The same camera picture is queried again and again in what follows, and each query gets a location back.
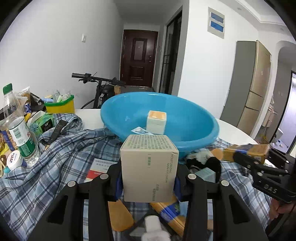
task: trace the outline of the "screw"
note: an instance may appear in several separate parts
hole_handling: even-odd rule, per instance
[[[105,180],[105,179],[107,179],[108,177],[109,177],[109,175],[108,175],[107,173],[103,173],[103,174],[100,175],[100,178],[101,178],[102,180]]]
[[[222,186],[224,186],[224,187],[229,186],[229,182],[226,181],[226,180],[222,180],[222,181],[221,181],[221,184],[222,184]]]
[[[74,187],[76,185],[75,181],[69,181],[68,182],[68,187]]]
[[[194,180],[196,178],[196,175],[193,173],[188,174],[188,178],[191,180]]]

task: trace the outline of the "human hand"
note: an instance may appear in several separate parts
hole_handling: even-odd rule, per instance
[[[280,206],[279,201],[272,199],[270,204],[269,210],[269,218],[273,220],[279,216],[281,213],[289,213],[291,212],[292,208],[294,207],[295,202],[284,204]]]

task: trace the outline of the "refrigerator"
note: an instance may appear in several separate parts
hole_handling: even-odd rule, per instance
[[[250,135],[267,91],[271,54],[257,41],[237,41],[234,68],[220,119]]]

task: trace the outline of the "bicycle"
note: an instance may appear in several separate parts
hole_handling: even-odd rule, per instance
[[[83,81],[84,84],[87,82],[97,82],[98,85],[96,87],[96,95],[95,98],[92,99],[91,101],[87,102],[85,105],[81,107],[83,109],[86,107],[88,104],[94,102],[93,109],[100,109],[101,106],[104,104],[104,102],[113,97],[115,95],[114,92],[114,86],[119,85],[119,86],[125,86],[124,81],[117,80],[115,77],[110,80],[110,79],[104,79],[104,78],[99,78],[99,77],[94,77],[91,76],[91,74],[77,74],[77,73],[72,73],[72,78],[79,78],[80,80],[78,81]]]

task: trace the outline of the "das logo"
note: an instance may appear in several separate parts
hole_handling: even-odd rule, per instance
[[[269,191],[269,192],[273,192],[273,193],[276,193],[277,192],[277,189],[269,186],[268,184],[265,184],[264,185],[264,188],[267,189],[267,191]]]

